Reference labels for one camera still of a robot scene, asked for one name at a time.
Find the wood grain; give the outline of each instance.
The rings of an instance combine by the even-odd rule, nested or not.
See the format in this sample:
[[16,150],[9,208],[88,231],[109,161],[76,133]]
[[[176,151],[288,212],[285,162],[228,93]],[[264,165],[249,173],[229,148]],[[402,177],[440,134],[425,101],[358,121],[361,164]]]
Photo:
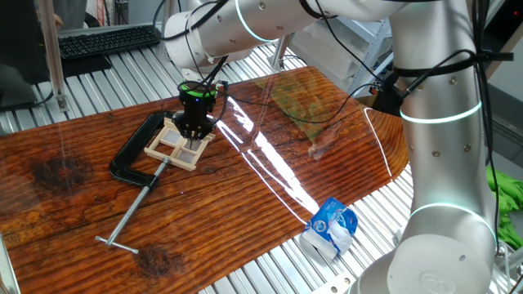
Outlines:
[[[316,121],[346,98],[314,68],[230,94]],[[354,100],[317,125],[231,102],[197,169],[168,168],[118,238],[140,254],[107,249],[95,236],[108,237],[140,191],[113,180],[108,165],[162,109],[181,105],[161,100],[0,137],[0,232],[23,293],[197,292],[300,233],[328,197],[351,204],[408,160],[401,121]],[[133,167],[158,165],[142,154]]]

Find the computer keyboard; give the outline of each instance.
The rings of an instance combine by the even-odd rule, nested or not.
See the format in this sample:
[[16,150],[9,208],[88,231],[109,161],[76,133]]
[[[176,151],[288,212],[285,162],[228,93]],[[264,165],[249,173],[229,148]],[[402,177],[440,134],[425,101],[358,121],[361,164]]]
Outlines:
[[151,25],[59,38],[60,55],[72,60],[95,54],[109,54],[158,44]]

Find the blue and white packaging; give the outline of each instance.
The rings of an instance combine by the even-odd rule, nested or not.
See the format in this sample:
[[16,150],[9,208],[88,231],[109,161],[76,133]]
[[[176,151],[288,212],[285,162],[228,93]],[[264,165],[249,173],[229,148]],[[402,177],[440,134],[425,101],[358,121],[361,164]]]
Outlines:
[[329,198],[306,224],[302,238],[330,259],[344,254],[352,244],[358,226],[356,214],[334,198]]

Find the small wooden tray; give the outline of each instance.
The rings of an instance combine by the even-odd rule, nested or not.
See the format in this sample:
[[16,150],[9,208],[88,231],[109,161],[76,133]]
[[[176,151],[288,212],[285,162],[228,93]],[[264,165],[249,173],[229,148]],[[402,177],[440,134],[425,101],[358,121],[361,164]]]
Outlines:
[[[205,147],[207,147],[208,142],[212,141],[215,136],[209,134],[206,135],[203,140],[193,141],[191,144],[186,138],[181,136],[171,119],[165,118],[163,125],[162,131],[154,138],[149,147],[144,148],[144,151],[150,157],[158,160],[169,158],[172,165],[192,172],[196,169],[196,163],[205,150]],[[155,149],[160,143],[171,146],[174,150],[170,155],[156,151]]]

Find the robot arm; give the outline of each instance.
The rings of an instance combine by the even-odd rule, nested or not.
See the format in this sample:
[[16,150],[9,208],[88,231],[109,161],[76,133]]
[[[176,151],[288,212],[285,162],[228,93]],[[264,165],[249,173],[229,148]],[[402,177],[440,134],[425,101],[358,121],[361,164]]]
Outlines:
[[[405,1],[318,0],[326,15],[367,21],[390,17],[394,65],[404,89],[453,52],[475,51],[466,0]],[[165,35],[190,28],[212,7],[174,15]],[[319,13],[316,0],[229,0],[190,29],[187,39],[168,42],[168,53],[186,69],[194,62],[213,65],[231,52],[243,52],[230,55],[242,58],[250,48],[314,23]],[[372,264],[351,294],[488,290],[497,242],[495,202],[485,178],[475,72],[471,65],[457,66],[468,57],[449,60],[402,105],[414,182],[411,217],[396,250]]]
[[[219,12],[198,28],[190,29],[213,5],[174,15],[165,29],[172,36],[190,29],[188,38],[166,44],[172,61],[183,69],[217,63],[222,56],[242,59],[256,46],[304,29],[320,17],[316,0],[229,0]],[[340,15],[355,20],[375,21],[387,18],[405,4],[382,0],[320,0],[325,15]]]

